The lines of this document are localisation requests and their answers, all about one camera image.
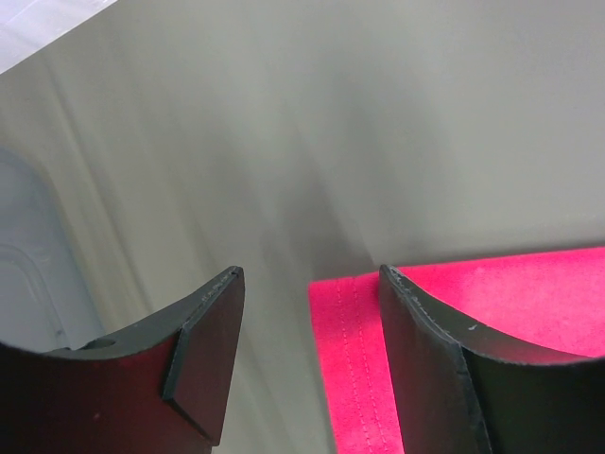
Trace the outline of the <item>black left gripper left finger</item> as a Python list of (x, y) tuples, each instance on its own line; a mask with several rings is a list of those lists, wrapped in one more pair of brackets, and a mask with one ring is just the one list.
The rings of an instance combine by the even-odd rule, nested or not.
[(1, 347), (5, 453), (208, 453), (220, 443), (245, 302), (230, 267), (72, 350)]

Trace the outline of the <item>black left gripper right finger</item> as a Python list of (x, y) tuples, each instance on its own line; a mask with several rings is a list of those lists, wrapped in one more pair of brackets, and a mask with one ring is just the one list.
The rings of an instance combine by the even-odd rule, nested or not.
[(408, 453), (600, 453), (604, 361), (498, 331), (392, 266), (379, 305)]

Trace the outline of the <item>red t-shirt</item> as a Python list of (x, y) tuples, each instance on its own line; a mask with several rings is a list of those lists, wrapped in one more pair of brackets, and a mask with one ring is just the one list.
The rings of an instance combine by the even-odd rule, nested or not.
[[(414, 283), (515, 338), (604, 354), (601, 247), (407, 266)], [(376, 272), (313, 282), (311, 322), (339, 453), (402, 453)]]

